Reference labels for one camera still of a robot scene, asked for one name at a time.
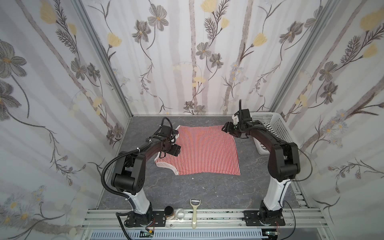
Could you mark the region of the red white striped tank top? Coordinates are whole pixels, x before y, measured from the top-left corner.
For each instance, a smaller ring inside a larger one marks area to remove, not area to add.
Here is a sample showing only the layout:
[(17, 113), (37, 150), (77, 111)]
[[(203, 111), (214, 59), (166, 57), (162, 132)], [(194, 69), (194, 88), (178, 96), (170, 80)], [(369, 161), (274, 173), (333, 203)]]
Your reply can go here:
[(158, 154), (159, 168), (172, 170), (176, 176), (200, 173), (239, 176), (239, 156), (235, 138), (222, 131), (222, 126), (178, 126), (176, 144), (181, 147), (177, 157)]

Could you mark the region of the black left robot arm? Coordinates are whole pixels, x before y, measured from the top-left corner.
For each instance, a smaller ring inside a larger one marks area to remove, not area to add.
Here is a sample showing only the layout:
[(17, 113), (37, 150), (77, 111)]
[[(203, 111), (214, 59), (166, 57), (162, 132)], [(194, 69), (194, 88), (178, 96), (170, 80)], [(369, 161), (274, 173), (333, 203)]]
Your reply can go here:
[(174, 140), (148, 140), (144, 146), (121, 152), (110, 161), (110, 164), (116, 165), (111, 177), (112, 187), (105, 185), (105, 189), (111, 194), (124, 197), (132, 207), (128, 213), (117, 213), (123, 229), (153, 226), (156, 223), (152, 203), (143, 189), (147, 160), (161, 153), (177, 157), (180, 152), (181, 146)]

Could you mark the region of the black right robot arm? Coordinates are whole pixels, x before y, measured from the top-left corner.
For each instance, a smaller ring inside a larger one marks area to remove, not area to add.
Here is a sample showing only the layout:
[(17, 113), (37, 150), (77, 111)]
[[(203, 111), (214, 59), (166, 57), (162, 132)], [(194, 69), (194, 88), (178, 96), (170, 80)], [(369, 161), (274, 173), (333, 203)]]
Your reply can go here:
[(295, 143), (288, 143), (263, 124), (227, 122), (222, 131), (240, 138), (243, 134), (257, 139), (269, 151), (268, 171), (271, 176), (268, 191), (262, 200), (258, 219), (262, 225), (271, 225), (283, 217), (283, 200), (290, 183), (300, 172), (299, 149)]

